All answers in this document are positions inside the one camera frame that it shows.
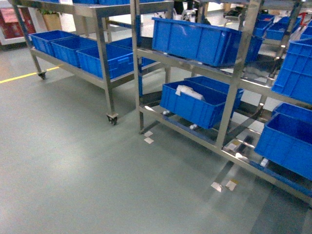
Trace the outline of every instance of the caster wheel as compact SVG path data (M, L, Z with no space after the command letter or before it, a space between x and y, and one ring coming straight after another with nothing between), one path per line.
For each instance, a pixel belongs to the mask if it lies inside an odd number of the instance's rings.
M118 120L117 117L112 118L112 117L109 117L109 116L108 116L108 121L109 121L112 125L116 125L116 124L117 124L117 120Z
M38 76L40 76L40 78L43 79L43 80L46 79L45 72L39 73Z

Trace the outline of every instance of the metal shelf bottom rail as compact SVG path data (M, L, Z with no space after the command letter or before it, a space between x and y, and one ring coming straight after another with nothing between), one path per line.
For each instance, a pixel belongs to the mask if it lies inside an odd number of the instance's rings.
M226 158L227 160L236 163L237 165L241 166L242 168L254 173L255 175L265 179L266 181L270 182L271 184L287 191L288 193L296 196L297 198L307 202L309 205L312 205L312 191L293 182L289 179L262 167L260 164L253 162L251 160L242 160L235 155L232 155L223 149L220 149L215 146L215 142L211 139L207 138L206 136L197 133L194 130L180 124L179 122L164 116L150 108L149 106L140 106L139 111L143 114L147 114L152 116L156 121L168 126L169 128L177 131L178 133L188 137L189 139L201 144L202 146L208 148L209 150L217 153L218 155Z
M48 54L46 54L44 52L38 51L38 50L36 50L34 48L32 48L30 50L30 52L31 52L32 55L37 56L37 57L39 57L41 59L44 59L44 60L46 60L46 61L48 61L48 62L50 62L50 63L52 63L52 64L54 64L54 65L56 65L56 66L58 66L58 67L60 67L62 69L64 69L64 70L66 70L66 71L68 71L68 72L70 72L70 73L72 73L72 74L74 74L74 75L76 75L76 76L78 76L78 77L80 77L80 78L82 78L82 79L84 79L84 80L86 80L86 81L88 81L88 82L90 82L90 83L100 87L100 88L104 89L104 87L105 87L104 80L100 79L99 77L97 77L95 75L92 75L92 74L90 74L90 73L88 73L86 71L83 71L80 68L72 66L72 65L70 65L70 64L68 64L68 63L66 63L66 62L64 62L64 61L62 61L62 60L60 60L58 58L50 56L50 55L48 55ZM163 67L164 67L163 64L161 64L159 62L150 64L148 66L143 67L143 74L150 73L152 71L155 71L155 70L163 68ZM129 73L124 74L124 75L122 75L120 77L112 79L111 80L111 86L113 88L116 88L116 87L118 87L118 86L120 86L122 84L125 84L125 83L133 80L133 79L134 79L134 72L129 72Z

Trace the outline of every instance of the floor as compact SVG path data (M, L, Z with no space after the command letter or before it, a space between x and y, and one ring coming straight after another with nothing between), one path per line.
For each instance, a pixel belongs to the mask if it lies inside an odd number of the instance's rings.
M0 64L0 80L35 72L26 48L0 48ZM133 82L114 90L113 127L103 90L61 69L47 77L0 83L0 234L312 234L312 210L283 190L234 166L221 184L237 187L218 192L225 159L163 125L146 143Z

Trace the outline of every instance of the plastic bin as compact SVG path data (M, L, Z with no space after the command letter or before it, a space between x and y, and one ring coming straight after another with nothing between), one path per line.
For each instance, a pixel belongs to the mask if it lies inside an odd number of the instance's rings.
M263 37L265 31L271 24L272 21L259 20L254 27L253 35L257 37Z
M73 3L99 4L98 0L73 0Z
M133 52L114 45L106 45L109 74L111 79L133 71ZM77 51L81 68L91 74L103 78L98 47Z
M312 39L291 41L272 91L312 104Z
M258 17L258 20L263 20L263 21L274 21L275 16L274 15L270 15L270 14L261 14Z
M222 93L224 93L226 95L228 94L229 88L230 88L230 85L228 85L226 83L223 83L221 81L214 80L214 79L211 79L211 78L208 78L208 77L203 77L203 76L186 78L185 80L188 80L188 81L191 81L191 82L195 82L195 83L204 85L207 88L211 88L211 89L217 90L217 91L222 92ZM233 106L233 110L236 110L239 107L240 100L242 99L243 94L244 94L244 90L243 89L239 89L237 91L236 98L235 98L235 103L234 103L234 106Z
M96 41L80 37L58 40L52 43L55 57L75 67L80 67L77 50L96 45Z
M296 118L301 121L312 123L312 111L311 110L308 110L299 106L291 105L289 103L281 103L278 106L276 106L274 110L272 111L272 116L274 116L276 113L280 113L286 116Z
M312 180L312 124L275 115L264 126L255 152Z
M300 39L312 38L312 27L307 27L306 30L301 34Z
M234 65L240 31L173 19L152 19L155 20L153 49L216 67ZM246 62L257 58L261 44L262 39L252 38Z
M132 50L132 38L125 38L122 40L116 40L116 41L111 42L110 44ZM147 66L149 64L152 64L154 62L156 62L156 61L151 60L149 58L144 58L144 57L142 58L143 67Z
M186 85L202 94L205 101L181 93L176 94L178 85ZM209 129L222 119L226 94L188 80L163 84L160 106L184 119Z
M31 40L33 41L33 45L37 50L45 52L51 56L54 56L53 47L51 45L52 42L65 39L65 38L72 38L78 37L75 34L63 32L60 30L44 32L44 33L33 33L29 35Z
M141 0L140 3L164 1L164 0ZM130 0L99 0L102 5L125 5L130 4Z
M283 17L279 22L272 24L267 29L267 39L273 39L273 40L282 40L284 36L284 32L287 30L287 22L289 20L289 17ZM296 31L300 26L301 18L297 18L296 24L292 29L292 33Z

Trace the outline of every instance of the shelf frame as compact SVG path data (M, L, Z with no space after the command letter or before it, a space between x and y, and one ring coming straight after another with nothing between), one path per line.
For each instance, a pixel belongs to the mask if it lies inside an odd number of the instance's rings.
M40 64L37 57L48 60L53 64L62 64L62 68L67 71L72 72L73 74L82 77L83 79L101 87L105 91L106 102L108 113L107 116L110 120L117 120L118 113L115 112L115 105L113 99L113 88L122 85L128 81L133 80L133 73L120 76L116 79L111 80L109 75L109 66L106 52L106 42L112 41L112 35L110 32L110 16L119 16L130 14L130 5L95 5L95 4L65 4L65 3L54 3L46 1L37 1L37 0L8 0L14 8L15 14L17 15L19 24L22 28L26 44L30 50L32 60L37 69L38 75L45 79L45 71L41 70ZM172 12L173 10L173 1L163 1L163 2L151 2L151 3L142 3L140 7L142 8L142 14L148 14L152 12L165 11ZM100 63L103 74L103 80L99 80L96 76L93 76L87 72L82 71L79 68L75 68L70 64L66 64L58 59L55 59L49 55L45 55L39 51L33 49L32 42L29 39L28 32L24 25L24 22L21 19L18 6L32 7L36 9L49 9L56 12L62 12L66 14L82 16L82 24L85 31L86 37L89 37L86 25L86 17L94 18L96 37L97 37L97 47L100 54ZM105 41L104 31L107 32L107 41ZM146 71L152 71L153 69L149 67Z
M231 113L234 105L235 95L239 88L243 88L245 90L249 90L251 92L255 92L262 95L263 103L258 106L255 106L255 113L248 114L249 119L244 123L248 125L257 120L265 121L262 117L264 115L269 115L267 111L263 110L263 105L265 103L266 97L272 97L280 101L290 102L290 103L303 103L301 101L295 100L290 97L286 97L280 95L278 93L274 93L271 91L271 83L267 82L265 84L260 84L251 79L244 77L243 69L245 68L245 58L248 52L248 47L250 44L250 40L252 37L252 33L254 30L254 25L256 22L257 15L261 9L271 9L275 8L276 5L270 5L272 1L264 1L264 0L250 0L248 4L248 10L246 13L246 23L243 28L242 38L240 41L240 46L234 66L234 71L232 74L221 71L220 68L214 68L211 66L204 65L197 61L188 60L185 58L178 58L176 56L168 55L166 53L160 51L153 51L150 49L140 48L139 46L139 35L140 31L137 30L140 22L137 20L140 14L140 5L139 0L131 0L131 18L132 18L132 33L133 33L133 49L134 49L134 60L135 60L135 85L136 85L136 111L137 111L137 119L138 119L138 131L140 133L144 133L146 130L154 127L157 122L160 122L167 127L177 131L180 134L188 137L189 139L203 145L207 149L219 154L220 156L226 158L227 160L238 164L242 168L254 173L255 175L265 179L273 185L287 191L288 193L294 195L295 197L307 202L309 205L312 205L312 191L300 186L299 184L294 183L293 181L288 180L285 177L282 177L275 172L262 167L260 164L255 163L251 160L246 160L244 158L237 157L235 154L230 154L225 151L225 143L229 142L229 134L228 134L228 126L230 123ZM289 23L289 27L287 31L291 31L293 28L294 19L299 14L300 8L303 7L312 7L311 2L302 3L300 0L292 0L288 2L288 9L292 9L292 16ZM288 41L289 35L286 33L284 39L280 42L280 45L283 45L285 41ZM226 106L223 112L222 121L220 127L217 132L216 141L198 133L195 130L191 130L189 127L182 125L181 123L169 118L166 115L158 113L153 107L159 103L159 97L161 93L151 93L151 94L143 94L143 85L142 85L142 73L141 73L141 64L140 59L142 57L153 59L156 61L163 62L168 66L174 66L183 70L187 70L192 72L192 76L195 74L207 76L227 84L230 84L229 93L226 100ZM149 115L153 117L156 122L151 124L150 126L144 126L144 115ZM239 133L246 129L246 126L237 127L234 132Z

